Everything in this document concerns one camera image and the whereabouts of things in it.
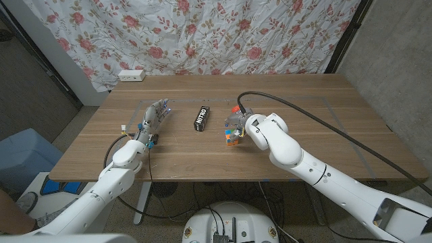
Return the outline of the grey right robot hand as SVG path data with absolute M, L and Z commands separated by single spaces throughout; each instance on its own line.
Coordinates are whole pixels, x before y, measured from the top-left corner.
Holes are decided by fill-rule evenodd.
M 253 115 L 254 112 L 252 109 L 246 109 L 246 113 L 242 113 L 240 110 L 232 113 L 225 119 L 225 126 L 234 126 L 235 129 L 229 135 L 230 140 L 237 140 L 240 137 L 243 137 L 246 133 L 246 121 L 247 119 Z

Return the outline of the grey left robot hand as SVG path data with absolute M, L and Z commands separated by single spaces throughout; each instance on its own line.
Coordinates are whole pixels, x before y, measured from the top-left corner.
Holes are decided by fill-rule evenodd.
M 146 144 L 157 133 L 159 125 L 171 111 L 167 107 L 168 101 L 169 99 L 161 99 L 146 109 L 134 140 Z

